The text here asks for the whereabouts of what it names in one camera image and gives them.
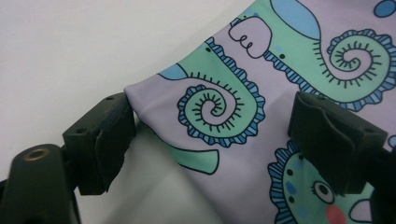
seahorse cheek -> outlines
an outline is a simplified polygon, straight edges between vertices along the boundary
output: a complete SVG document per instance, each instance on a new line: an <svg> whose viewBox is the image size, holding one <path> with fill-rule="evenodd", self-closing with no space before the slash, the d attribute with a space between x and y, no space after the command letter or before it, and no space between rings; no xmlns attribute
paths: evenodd
<svg viewBox="0 0 396 224"><path fill-rule="evenodd" d="M326 218L329 221L330 224L346 224L347 219L346 216L344 215L343 211L335 206L335 205L329 205L326 208Z"/></svg>

seahorse eye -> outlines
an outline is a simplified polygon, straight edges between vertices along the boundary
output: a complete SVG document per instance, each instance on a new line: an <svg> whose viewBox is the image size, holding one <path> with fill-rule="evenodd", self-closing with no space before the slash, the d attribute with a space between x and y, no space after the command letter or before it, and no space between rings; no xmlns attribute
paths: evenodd
<svg viewBox="0 0 396 224"><path fill-rule="evenodd" d="M332 192L332 189L325 183L316 181L314 183L313 189L314 189L314 193L316 195L318 195L318 197L324 203L333 203L334 202L334 193Z"/></svg>

